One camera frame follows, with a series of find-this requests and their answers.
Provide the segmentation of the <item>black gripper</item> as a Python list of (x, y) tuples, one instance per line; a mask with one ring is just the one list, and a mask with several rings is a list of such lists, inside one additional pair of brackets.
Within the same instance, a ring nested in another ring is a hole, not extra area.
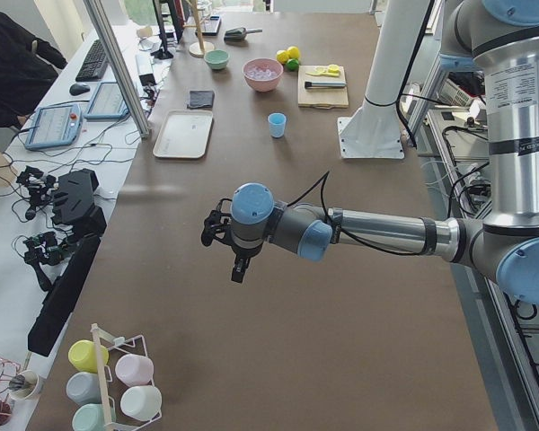
[(236, 255), (231, 280), (235, 283), (242, 283), (249, 267), (250, 258), (261, 252), (262, 243), (257, 242), (252, 248), (243, 247), (238, 244), (232, 236), (231, 216), (222, 209), (226, 201), (232, 202), (230, 198), (221, 198), (216, 204), (216, 207), (211, 210), (209, 216), (204, 220), (200, 240), (206, 247), (209, 247), (213, 241), (221, 242), (231, 247)]

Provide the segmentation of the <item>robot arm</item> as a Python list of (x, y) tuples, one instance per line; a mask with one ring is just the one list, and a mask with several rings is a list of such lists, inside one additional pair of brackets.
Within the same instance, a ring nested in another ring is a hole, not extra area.
[(437, 255), (474, 268), (517, 300), (539, 305), (539, 1), (452, 3), (442, 57), (470, 59), (484, 73), (491, 210), (483, 219), (380, 215), (279, 202), (242, 185), (230, 208), (204, 223), (204, 245), (235, 255), (241, 282), (264, 243), (317, 261), (334, 243), (395, 255)]

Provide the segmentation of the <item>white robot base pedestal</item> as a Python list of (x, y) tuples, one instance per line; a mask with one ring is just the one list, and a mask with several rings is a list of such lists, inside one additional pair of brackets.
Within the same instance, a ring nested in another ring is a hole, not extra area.
[(344, 159), (402, 159), (396, 108), (407, 81), (415, 47), (425, 34), (432, 1), (390, 1), (376, 44), (363, 103), (350, 117), (338, 118)]

